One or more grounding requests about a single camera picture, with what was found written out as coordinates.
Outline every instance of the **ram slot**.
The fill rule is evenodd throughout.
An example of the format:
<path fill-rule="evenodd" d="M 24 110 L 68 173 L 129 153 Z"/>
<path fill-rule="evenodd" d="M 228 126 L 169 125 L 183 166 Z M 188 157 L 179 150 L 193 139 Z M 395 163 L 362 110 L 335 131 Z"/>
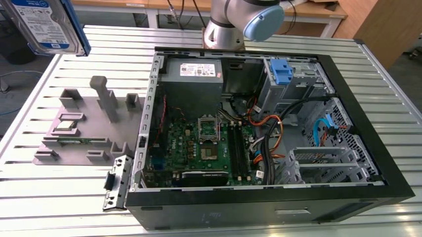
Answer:
<path fill-rule="evenodd" d="M 228 152 L 230 152 L 230 164 L 231 164 L 231 176 L 236 178 L 239 176 L 238 166 L 238 152 L 236 152 L 236 139 L 235 139 L 235 127 L 230 126 L 227 129 L 228 138 Z"/>
<path fill-rule="evenodd" d="M 242 177 L 248 176 L 248 167 L 247 167 L 247 160 L 246 160 L 246 154 L 244 154 L 244 140 L 243 140 L 243 134 L 242 134 L 242 127 L 235 127 L 235 137 L 236 137 L 236 150 L 238 150 L 238 165 L 240 169 L 240 175 Z"/>

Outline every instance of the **blue hard drive label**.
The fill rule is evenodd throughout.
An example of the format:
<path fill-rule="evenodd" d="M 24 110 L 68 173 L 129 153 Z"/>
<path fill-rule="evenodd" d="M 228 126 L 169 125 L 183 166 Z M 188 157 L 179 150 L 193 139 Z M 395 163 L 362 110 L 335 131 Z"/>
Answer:
<path fill-rule="evenodd" d="M 68 48 L 69 42 L 64 35 L 57 17 L 45 0 L 12 0 L 13 6 L 24 20 L 29 31 L 47 48 Z"/>

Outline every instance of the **open computer tower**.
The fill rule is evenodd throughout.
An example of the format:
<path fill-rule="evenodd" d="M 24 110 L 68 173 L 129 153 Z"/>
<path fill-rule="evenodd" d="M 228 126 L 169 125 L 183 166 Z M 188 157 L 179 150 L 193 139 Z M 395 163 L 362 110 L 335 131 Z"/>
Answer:
<path fill-rule="evenodd" d="M 156 48 L 136 146 L 104 210 L 147 230 L 338 222 L 414 196 L 326 55 Z"/>

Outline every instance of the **power supply label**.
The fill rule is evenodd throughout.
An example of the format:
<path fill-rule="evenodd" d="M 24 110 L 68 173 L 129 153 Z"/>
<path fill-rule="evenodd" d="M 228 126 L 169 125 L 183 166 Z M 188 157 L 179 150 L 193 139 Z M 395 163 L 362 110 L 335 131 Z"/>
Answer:
<path fill-rule="evenodd" d="M 57 17 L 48 2 L 12 0 L 12 3 L 37 42 L 47 48 L 68 48 L 69 42 L 60 24 L 53 21 Z"/>
<path fill-rule="evenodd" d="M 214 64 L 183 63 L 180 65 L 180 76 L 215 77 L 215 66 Z"/>

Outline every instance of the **floor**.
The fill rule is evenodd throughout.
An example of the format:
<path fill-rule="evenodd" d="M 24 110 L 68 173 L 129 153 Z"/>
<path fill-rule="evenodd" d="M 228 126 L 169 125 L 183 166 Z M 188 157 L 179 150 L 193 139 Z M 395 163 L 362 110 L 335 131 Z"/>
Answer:
<path fill-rule="evenodd" d="M 410 60 L 407 55 L 402 55 L 388 69 L 388 73 L 415 107 L 422 111 L 422 58 Z"/>
<path fill-rule="evenodd" d="M 143 14 L 124 15 L 117 13 L 115 15 L 109 15 L 99 13 L 95 16 L 89 14 L 87 12 L 77 13 L 83 24 L 109 25 L 109 22 L 116 23 L 116 21 L 109 21 L 109 18 L 113 17 L 113 19 L 119 19 L 116 26 L 137 25 L 148 27 L 148 20 Z M 175 22 L 169 23 L 168 19 L 163 15 L 159 18 L 159 24 L 161 28 L 177 29 L 177 24 Z M 184 29 L 188 30 L 197 30 L 202 28 L 202 22 L 197 17 L 191 18 L 189 16 L 183 16 L 180 24 Z M 8 64 L 0 56 L 0 75 L 20 70 L 43 72 L 51 59 L 51 57 L 39 56 L 33 62 L 21 66 L 15 66 Z M 417 108 L 422 111 L 422 59 L 413 61 L 408 59 L 407 55 L 402 55 L 390 68 L 388 73 L 410 97 L 410 100 L 415 104 Z M 35 73 L 17 73 L 3 78 L 11 86 L 11 91 L 7 94 L 0 93 L 0 138 L 12 123 L 17 112 L 7 115 L 3 115 L 3 113 L 13 111 L 23 106 L 37 83 L 39 77 L 40 76 Z"/>

